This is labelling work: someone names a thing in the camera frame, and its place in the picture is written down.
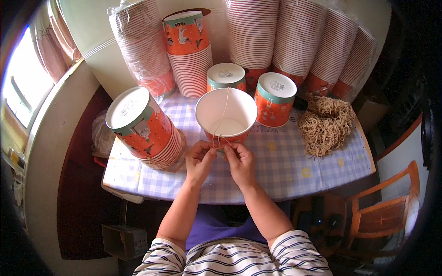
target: table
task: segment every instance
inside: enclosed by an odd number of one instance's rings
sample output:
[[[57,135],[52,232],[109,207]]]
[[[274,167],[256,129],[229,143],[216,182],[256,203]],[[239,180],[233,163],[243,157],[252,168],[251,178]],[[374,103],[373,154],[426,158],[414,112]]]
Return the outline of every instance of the table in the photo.
[[[195,120],[197,101],[198,98],[175,93],[160,104],[174,125],[184,132],[189,146],[198,140],[207,140]],[[259,184],[274,201],[329,190],[375,172],[370,148],[357,119],[343,148],[331,156],[311,158],[304,156],[304,139],[296,124],[298,113],[291,110],[289,122],[278,129],[255,122],[244,144],[255,154]],[[174,174],[146,167],[116,138],[103,185],[148,198],[173,200],[185,178],[185,167]],[[244,203],[229,173],[229,164],[221,154],[213,161],[210,175],[202,186],[200,203]]]

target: white striped shirt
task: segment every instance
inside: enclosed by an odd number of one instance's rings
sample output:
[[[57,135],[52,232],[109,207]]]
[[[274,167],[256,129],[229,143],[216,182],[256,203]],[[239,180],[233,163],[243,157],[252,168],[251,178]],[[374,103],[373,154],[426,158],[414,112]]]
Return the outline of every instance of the white striped shirt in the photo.
[[[289,231],[268,246],[224,238],[193,247],[187,255],[156,238],[134,275],[332,275],[328,263],[303,231]]]

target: wooden chair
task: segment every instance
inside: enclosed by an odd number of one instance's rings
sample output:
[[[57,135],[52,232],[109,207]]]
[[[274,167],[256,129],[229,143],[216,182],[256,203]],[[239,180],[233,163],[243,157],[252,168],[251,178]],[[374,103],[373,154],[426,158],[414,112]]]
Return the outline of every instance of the wooden chair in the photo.
[[[407,174],[410,175],[411,180],[410,192],[408,195],[385,202],[380,202],[364,209],[359,209],[359,198],[383,189]],[[340,253],[365,257],[395,255],[395,252],[388,251],[363,253],[351,252],[349,249],[351,248],[355,238],[380,238],[389,236],[404,229],[410,205],[416,201],[419,202],[419,196],[419,173],[416,161],[413,160],[405,170],[387,179],[381,184],[347,198],[347,201],[349,204],[351,204],[352,220],[350,233],[347,239],[347,250],[340,250]]]

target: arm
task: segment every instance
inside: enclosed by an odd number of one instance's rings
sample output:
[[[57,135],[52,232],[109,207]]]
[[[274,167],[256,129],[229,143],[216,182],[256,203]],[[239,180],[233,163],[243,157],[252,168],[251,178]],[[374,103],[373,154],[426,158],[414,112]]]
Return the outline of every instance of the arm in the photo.
[[[211,143],[199,141],[186,153],[186,180],[164,216],[157,238],[171,241],[186,251],[186,240],[195,221],[201,186],[209,175],[216,152]]]
[[[232,143],[231,147],[225,146],[224,152],[230,164],[233,180],[244,195],[247,209],[256,227],[271,247],[280,235],[293,230],[292,223],[256,182],[253,153],[238,143]]]

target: tangled twine bundle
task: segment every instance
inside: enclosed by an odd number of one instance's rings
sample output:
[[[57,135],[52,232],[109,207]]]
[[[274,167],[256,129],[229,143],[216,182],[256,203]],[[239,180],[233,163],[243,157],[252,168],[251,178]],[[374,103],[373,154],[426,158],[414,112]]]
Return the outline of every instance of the tangled twine bundle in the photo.
[[[329,97],[309,95],[309,106],[298,118],[298,126],[305,140],[305,153],[314,157],[330,155],[344,145],[354,120],[348,102]]]

